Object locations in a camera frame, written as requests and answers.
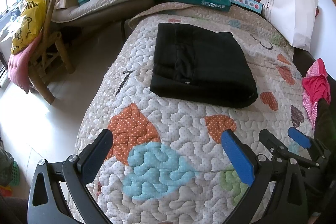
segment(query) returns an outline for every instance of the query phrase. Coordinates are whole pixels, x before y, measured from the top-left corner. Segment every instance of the black plastic bag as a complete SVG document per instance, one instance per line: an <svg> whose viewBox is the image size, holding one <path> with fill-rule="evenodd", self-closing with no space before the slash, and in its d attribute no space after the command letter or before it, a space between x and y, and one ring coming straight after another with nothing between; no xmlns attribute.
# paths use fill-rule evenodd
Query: black plastic bag
<svg viewBox="0 0 336 224"><path fill-rule="evenodd" d="M0 185L6 187L12 180L14 158L0 146Z"/></svg>

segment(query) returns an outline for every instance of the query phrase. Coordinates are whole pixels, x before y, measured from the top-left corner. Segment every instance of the folded black clothing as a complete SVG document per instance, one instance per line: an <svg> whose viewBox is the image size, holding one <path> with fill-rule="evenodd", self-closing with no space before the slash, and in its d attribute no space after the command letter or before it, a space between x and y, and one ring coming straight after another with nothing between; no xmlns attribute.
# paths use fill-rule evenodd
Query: folded black clothing
<svg viewBox="0 0 336 224"><path fill-rule="evenodd" d="M251 105L257 88L230 32L160 23L150 90L161 97L233 108Z"/></svg>

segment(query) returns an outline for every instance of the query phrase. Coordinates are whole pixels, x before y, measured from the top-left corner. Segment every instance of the pink cloth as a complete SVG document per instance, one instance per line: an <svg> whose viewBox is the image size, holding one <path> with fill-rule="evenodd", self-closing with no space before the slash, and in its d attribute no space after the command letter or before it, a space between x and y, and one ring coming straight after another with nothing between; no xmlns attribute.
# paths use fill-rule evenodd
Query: pink cloth
<svg viewBox="0 0 336 224"><path fill-rule="evenodd" d="M303 105L308 118L315 128L317 117L317 103L324 98L328 104L331 102L330 85L327 81L328 73L322 59L318 59L307 71L307 77L302 79Z"/></svg>
<svg viewBox="0 0 336 224"><path fill-rule="evenodd" d="M42 37L42 32L21 52L11 54L8 61L8 78L27 94L29 92L28 62Z"/></svg>

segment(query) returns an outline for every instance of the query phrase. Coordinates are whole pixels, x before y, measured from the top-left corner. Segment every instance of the blue gripper pad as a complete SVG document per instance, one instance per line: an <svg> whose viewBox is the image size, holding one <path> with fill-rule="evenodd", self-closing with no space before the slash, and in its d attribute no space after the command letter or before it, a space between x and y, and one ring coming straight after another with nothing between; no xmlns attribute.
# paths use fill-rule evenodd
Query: blue gripper pad
<svg viewBox="0 0 336 224"><path fill-rule="evenodd" d="M222 133L222 147L235 168L240 180L248 186L254 182L254 170L252 163L248 160L239 145L229 135L228 130Z"/></svg>
<svg viewBox="0 0 336 224"><path fill-rule="evenodd" d="M311 147L310 139L295 127L290 127L288 129L288 136L303 148Z"/></svg>

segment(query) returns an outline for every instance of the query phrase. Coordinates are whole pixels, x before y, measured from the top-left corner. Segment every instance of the tile floor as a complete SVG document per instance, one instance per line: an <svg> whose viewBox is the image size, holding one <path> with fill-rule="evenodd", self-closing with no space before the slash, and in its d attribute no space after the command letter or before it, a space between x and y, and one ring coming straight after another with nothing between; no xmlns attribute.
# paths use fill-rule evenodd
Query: tile floor
<svg viewBox="0 0 336 224"><path fill-rule="evenodd" d="M83 42L71 56L75 72L64 73L49 85L56 97L51 105L13 83L0 93L1 138L20 168L20 185L13 187L13 196L29 196L40 159L63 161L74 152L83 116L122 45L120 23Z"/></svg>

